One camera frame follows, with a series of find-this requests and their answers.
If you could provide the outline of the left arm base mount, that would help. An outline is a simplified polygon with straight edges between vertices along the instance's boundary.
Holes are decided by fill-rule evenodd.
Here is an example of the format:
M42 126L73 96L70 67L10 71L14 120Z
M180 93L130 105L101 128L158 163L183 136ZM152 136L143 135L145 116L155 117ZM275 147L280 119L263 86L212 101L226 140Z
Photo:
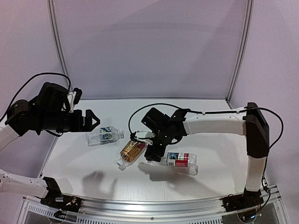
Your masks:
M62 194L56 180L51 177L44 177L46 182L47 194L41 198L41 204L59 209L78 213L82 199L76 196Z

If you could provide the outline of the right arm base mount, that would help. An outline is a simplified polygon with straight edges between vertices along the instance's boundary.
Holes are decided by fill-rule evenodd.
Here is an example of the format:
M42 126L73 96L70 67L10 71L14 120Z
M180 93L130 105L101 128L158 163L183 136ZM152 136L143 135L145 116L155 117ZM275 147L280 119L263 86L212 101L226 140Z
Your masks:
M226 212L239 211L249 208L257 207L257 212L261 211L268 203L271 197L271 190L269 188L265 191L268 194L266 201L263 200L261 190L248 191L244 189L244 192L237 195L228 195L220 198L222 205Z

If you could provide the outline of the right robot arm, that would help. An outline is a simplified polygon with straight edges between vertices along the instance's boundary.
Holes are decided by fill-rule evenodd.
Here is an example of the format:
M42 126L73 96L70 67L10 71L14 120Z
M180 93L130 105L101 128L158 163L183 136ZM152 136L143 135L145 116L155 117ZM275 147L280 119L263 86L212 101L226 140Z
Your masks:
M248 171L243 197L259 198L266 158L270 151L269 125L255 103L229 111L192 111L177 107L168 116L152 107L141 122L150 129L131 137L149 145L145 158L160 162L166 147L187 135L199 133L237 134L246 137Z

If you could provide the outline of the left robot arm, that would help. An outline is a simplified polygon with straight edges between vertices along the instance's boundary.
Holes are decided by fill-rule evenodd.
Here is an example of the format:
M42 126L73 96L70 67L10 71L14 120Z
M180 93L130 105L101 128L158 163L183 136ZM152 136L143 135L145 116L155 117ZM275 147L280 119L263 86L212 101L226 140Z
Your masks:
M0 126L0 148L22 137L28 131L40 135L42 131L56 133L87 133L100 125L100 119L88 109L75 110L82 91L45 82L39 94L30 101L18 100L7 111L7 119ZM51 177L30 178L0 171L0 191L35 196L40 199L61 196L61 190Z

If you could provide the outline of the clear bottle red white label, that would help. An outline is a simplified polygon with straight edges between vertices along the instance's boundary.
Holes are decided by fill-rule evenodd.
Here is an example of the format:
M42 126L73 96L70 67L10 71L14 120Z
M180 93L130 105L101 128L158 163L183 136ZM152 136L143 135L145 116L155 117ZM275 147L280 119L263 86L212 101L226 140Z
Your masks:
M160 162L153 161L152 164L195 176L198 174L197 158L197 155L191 153L167 152Z

